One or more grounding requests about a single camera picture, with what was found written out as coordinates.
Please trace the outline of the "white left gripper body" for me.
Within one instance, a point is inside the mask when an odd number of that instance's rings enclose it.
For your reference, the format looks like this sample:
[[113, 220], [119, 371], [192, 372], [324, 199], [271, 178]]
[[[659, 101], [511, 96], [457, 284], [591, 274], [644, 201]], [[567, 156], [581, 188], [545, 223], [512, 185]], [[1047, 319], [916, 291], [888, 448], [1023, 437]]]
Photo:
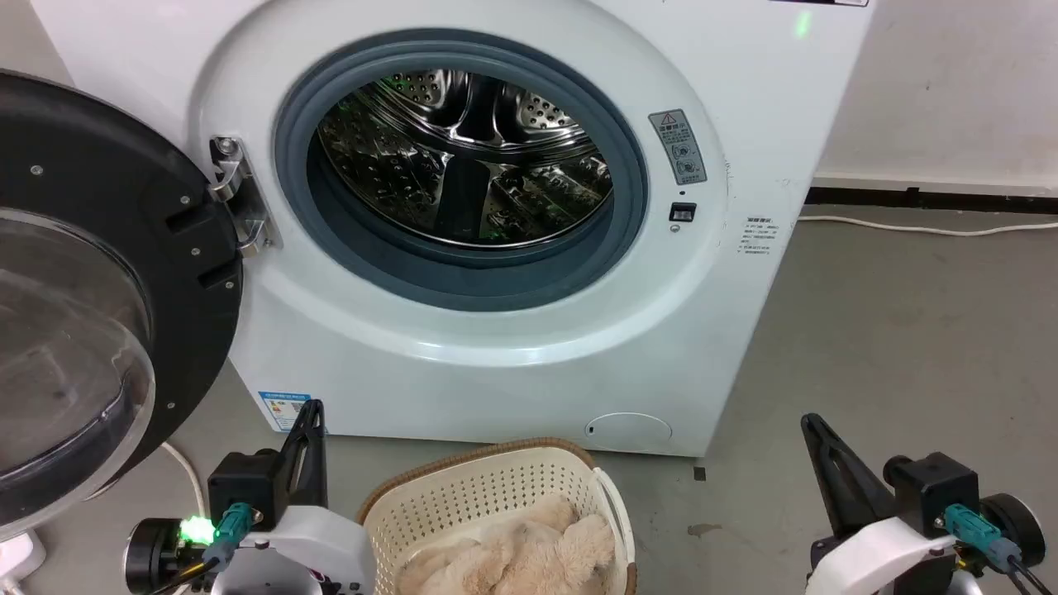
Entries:
[[368, 531], [321, 506], [290, 506], [269, 531], [250, 531], [212, 594], [373, 594]]

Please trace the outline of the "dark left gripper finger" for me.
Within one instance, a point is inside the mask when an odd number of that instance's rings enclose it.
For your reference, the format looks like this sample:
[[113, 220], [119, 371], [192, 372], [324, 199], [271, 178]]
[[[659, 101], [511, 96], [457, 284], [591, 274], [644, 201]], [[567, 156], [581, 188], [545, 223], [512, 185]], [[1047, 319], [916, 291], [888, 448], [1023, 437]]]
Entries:
[[315, 506], [328, 506], [327, 429], [324, 404], [312, 404], [311, 430], [311, 497]]
[[279, 450], [277, 494], [282, 506], [314, 506], [311, 497], [311, 430], [312, 404], [300, 405], [298, 418], [288, 431]]

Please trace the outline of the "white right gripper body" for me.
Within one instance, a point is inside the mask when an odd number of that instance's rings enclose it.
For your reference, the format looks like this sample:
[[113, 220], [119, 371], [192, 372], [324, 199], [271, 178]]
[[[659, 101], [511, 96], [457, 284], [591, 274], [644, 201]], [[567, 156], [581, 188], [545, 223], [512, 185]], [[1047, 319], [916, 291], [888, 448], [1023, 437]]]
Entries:
[[926, 538], [898, 517], [869, 524], [817, 562], [808, 594], [874, 594], [932, 553], [955, 546], [948, 531]]

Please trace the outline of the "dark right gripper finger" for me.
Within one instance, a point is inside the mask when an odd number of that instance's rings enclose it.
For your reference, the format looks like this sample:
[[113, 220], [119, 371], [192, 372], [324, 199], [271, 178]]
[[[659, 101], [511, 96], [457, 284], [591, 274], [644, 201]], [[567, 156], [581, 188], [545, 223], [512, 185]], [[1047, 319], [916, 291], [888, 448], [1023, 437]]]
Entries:
[[881, 479], [819, 414], [803, 415], [800, 426], [835, 538], [847, 539], [896, 515], [895, 498]]

